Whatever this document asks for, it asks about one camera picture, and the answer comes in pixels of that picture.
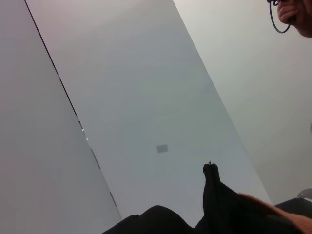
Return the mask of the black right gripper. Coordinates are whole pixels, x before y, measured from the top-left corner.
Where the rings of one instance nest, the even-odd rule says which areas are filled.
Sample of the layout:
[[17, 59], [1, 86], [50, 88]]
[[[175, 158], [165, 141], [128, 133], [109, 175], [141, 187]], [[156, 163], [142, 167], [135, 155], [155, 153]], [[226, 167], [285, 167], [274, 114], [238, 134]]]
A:
[[303, 198], [293, 198], [279, 203], [275, 207], [291, 214], [312, 217], [312, 202]]

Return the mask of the person hand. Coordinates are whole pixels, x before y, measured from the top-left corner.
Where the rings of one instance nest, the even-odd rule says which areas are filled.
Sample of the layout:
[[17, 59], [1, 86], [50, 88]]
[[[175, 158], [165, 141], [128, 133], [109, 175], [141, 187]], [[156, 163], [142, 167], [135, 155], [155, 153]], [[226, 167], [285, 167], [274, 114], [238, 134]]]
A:
[[312, 37], [312, 1], [278, 0], [277, 15], [281, 23], [292, 25], [300, 35]]

